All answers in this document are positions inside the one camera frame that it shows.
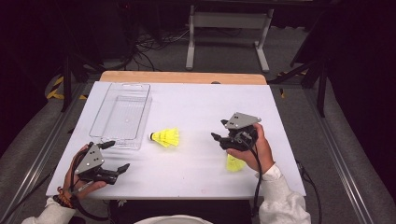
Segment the yellow shuttlecock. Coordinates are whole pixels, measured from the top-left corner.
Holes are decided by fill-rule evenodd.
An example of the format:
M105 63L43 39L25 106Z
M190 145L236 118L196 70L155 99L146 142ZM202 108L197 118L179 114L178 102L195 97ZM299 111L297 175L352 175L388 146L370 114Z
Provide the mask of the yellow shuttlecock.
M170 145L178 146L178 130L165 129L157 133L152 133L149 139L161 144L163 147L169 147Z
M246 163L244 161L241 161L230 154L227 155L227 170L228 171L231 171L231 172L240 171L240 170L242 170L242 168L244 168L245 164Z

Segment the metal stand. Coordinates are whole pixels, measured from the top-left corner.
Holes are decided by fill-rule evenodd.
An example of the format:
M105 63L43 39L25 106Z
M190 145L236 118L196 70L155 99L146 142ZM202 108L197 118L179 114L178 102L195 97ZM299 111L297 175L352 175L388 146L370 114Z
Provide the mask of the metal stand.
M311 61L309 63L305 63L300 65L299 67L289 71L285 76L277 77L273 80L267 80L268 84L279 84L291 77L300 74L301 72L308 69L305 77L301 81L301 85L303 89L311 89L315 82L319 78L319 86L318 86L318 99L317 99L317 108L319 114L324 118L324 96L326 92L326 80L327 80L327 61L319 60L319 61Z
M242 14L242 13L216 13L195 12L194 6L190 9L190 43L187 52L186 69L192 70L195 51L194 29L195 27L217 27L217 28L244 28L261 29L261 38L255 41L254 46L259 57L260 66L264 73L269 72L268 62L265 59L262 47L268 29L271 25L274 10L270 9L266 14Z
M76 53L66 54L63 64L64 106L62 108L62 112L64 112L72 102L72 74L76 78L77 82L86 82L88 79L88 74L84 69L83 64L87 64L98 73L104 73L106 71L103 66L90 62L90 60L84 58L81 55L78 55Z

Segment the transparent plastic box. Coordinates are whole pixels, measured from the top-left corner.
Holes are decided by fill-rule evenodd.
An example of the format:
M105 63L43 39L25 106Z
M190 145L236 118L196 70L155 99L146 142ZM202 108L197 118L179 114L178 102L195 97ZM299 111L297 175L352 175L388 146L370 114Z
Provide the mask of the transparent plastic box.
M90 131L95 143L114 140L116 148L138 150L149 116L149 90L149 84L112 83Z

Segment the human hand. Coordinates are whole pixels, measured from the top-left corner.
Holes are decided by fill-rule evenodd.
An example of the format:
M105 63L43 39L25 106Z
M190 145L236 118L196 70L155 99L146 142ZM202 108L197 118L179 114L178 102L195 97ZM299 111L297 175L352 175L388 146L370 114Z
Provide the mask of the human hand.
M265 138L264 129L259 123L255 123L253 126L256 129L258 135L256 146L253 148L253 150L258 154L260 164L262 165L262 173L265 174L275 162L272 156L270 145ZM228 148L227 153L239 160L245 161L251 169L259 172L259 164L250 150L239 151L234 148Z
M80 149L79 151L85 150L88 148L88 145L85 145L82 149ZM71 175L72 175L72 170L73 170L73 162L74 160L77 159L77 154L74 156L71 164L70 164L70 168L66 173L66 176L64 177L64 190L63 190L63 194L64 196L70 200L70 198L72 197L71 192L69 191L70 186L71 186ZM79 179L78 175L74 175L74 189L79 189L81 187L83 187L84 185L87 184L87 182L82 181ZM91 183L88 187L86 187L85 189L83 189L82 191L76 193L76 197L81 200L84 199L89 193L97 190L97 189L101 189L104 188L106 186L106 182L105 181L97 181L97 182L93 182Z

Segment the white tabletop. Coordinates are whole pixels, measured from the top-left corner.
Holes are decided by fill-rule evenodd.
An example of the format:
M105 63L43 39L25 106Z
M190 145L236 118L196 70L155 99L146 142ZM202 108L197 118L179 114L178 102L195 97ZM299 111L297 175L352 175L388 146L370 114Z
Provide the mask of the white tabletop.
M49 183L47 195L57 194L73 156L92 141L89 132L111 83L96 82ZM305 195L270 87L265 85L213 85L149 83L152 103L144 136L178 128L178 147L165 148L143 138L139 150L107 149L104 169L117 170L131 163L114 186L90 194L95 199L251 199L257 185L255 172L245 166L226 169L226 152L210 133L226 136L220 121L234 112L262 118L274 160L291 189Z

